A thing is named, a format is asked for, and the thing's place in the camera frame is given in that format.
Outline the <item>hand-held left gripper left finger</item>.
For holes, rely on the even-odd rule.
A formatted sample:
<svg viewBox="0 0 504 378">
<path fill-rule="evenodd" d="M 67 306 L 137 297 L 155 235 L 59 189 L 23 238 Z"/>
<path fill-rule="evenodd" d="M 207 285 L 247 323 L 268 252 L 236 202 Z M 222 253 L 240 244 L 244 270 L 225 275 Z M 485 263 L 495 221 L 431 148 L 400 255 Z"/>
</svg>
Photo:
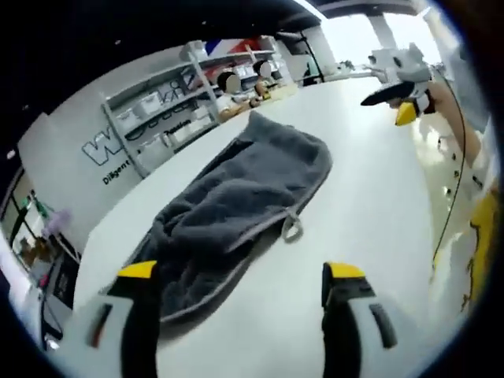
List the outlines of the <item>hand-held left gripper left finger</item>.
<svg viewBox="0 0 504 378">
<path fill-rule="evenodd" d="M 70 317 L 58 366 L 70 377 L 156 377 L 160 307 L 157 262 L 122 268 Z"/>
</svg>

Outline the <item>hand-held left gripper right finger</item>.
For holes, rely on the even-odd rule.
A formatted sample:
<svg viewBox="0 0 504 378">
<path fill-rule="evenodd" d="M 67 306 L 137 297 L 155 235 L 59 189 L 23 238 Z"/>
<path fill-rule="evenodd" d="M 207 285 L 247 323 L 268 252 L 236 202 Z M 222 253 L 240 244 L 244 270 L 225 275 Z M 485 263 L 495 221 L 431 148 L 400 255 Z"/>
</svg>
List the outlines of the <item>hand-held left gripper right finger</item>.
<svg viewBox="0 0 504 378">
<path fill-rule="evenodd" d="M 419 377 L 426 346 L 414 319 L 356 266 L 322 268 L 324 377 Z"/>
</svg>

